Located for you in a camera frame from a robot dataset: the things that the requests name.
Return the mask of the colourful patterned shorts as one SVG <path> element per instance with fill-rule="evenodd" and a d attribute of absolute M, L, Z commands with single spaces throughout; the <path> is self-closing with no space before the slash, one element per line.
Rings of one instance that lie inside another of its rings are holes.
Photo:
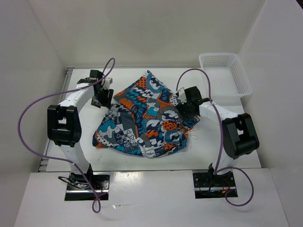
<path fill-rule="evenodd" d="M 160 158 L 187 146 L 198 116 L 184 120 L 177 95 L 150 71 L 114 95 L 112 104 L 94 132 L 92 145 L 113 148 L 132 156 Z"/>

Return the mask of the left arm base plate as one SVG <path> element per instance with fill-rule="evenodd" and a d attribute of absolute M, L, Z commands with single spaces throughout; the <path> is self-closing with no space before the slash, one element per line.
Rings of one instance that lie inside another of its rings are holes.
<path fill-rule="evenodd" d="M 65 201 L 93 201 L 95 199 L 93 191 L 85 180 L 76 181 L 71 176 L 58 178 L 67 183 Z M 107 201 L 109 198 L 109 180 L 109 173 L 93 175 L 91 184 L 100 201 Z"/>

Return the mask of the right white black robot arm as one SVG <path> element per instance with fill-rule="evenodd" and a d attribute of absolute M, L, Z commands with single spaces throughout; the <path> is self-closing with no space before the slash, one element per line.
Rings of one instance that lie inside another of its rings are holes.
<path fill-rule="evenodd" d="M 207 175 L 210 186 L 218 186 L 234 169 L 239 157 L 259 148 L 252 117 L 248 113 L 231 112 L 208 97 L 202 98 L 197 87 L 181 88 L 176 95 L 180 99 L 177 109 L 185 120 L 202 116 L 219 126 L 219 153 L 216 162 L 210 164 Z"/>

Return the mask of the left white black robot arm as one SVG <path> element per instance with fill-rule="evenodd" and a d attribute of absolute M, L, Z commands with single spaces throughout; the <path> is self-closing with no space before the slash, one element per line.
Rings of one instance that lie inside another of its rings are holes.
<path fill-rule="evenodd" d="M 61 180 L 73 187 L 89 189 L 95 182 L 91 164 L 80 145 L 79 113 L 89 100 L 93 106 L 109 108 L 113 96 L 112 82 L 113 79 L 105 77 L 103 72 L 91 70 L 88 77 L 77 82 L 75 91 L 47 109 L 48 138 L 62 150 L 71 168 L 70 177 Z"/>

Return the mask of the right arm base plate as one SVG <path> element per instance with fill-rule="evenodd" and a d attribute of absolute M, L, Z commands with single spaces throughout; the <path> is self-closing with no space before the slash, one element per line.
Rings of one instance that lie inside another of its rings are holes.
<path fill-rule="evenodd" d="M 196 199 L 238 197 L 232 172 L 213 176 L 207 171 L 193 171 L 193 182 Z"/>

